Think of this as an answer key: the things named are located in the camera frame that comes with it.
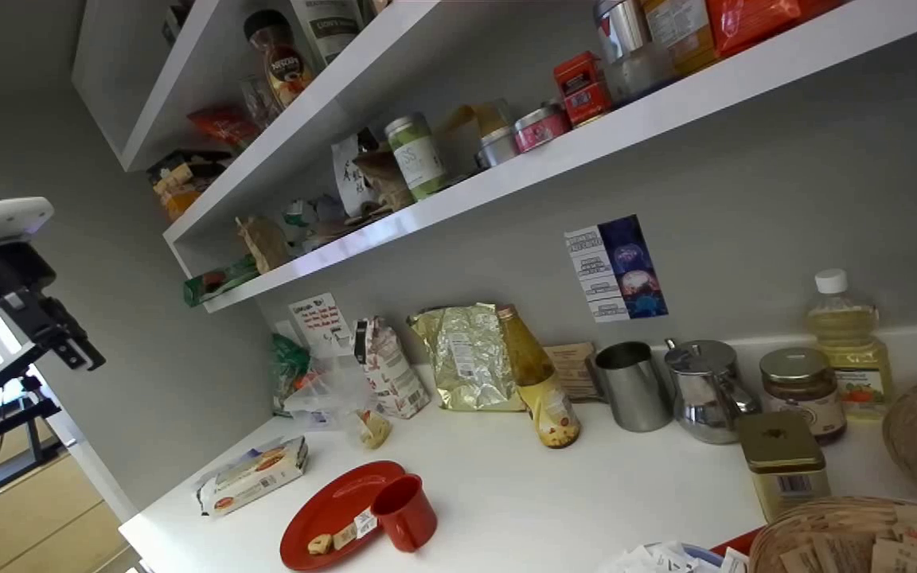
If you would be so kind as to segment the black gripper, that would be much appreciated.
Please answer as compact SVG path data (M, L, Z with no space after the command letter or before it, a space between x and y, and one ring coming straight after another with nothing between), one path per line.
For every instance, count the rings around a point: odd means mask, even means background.
M62 301L23 290L2 296L0 307L29 336L29 358L58 353L69 369L100 369L106 362Z

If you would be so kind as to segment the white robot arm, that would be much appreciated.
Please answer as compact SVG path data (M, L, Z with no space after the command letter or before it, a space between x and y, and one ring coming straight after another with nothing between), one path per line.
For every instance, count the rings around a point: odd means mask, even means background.
M106 356L92 348L78 320L44 287L54 284L50 264L31 249L34 233L54 217L40 195L0 196L0 312L69 369L100 369Z

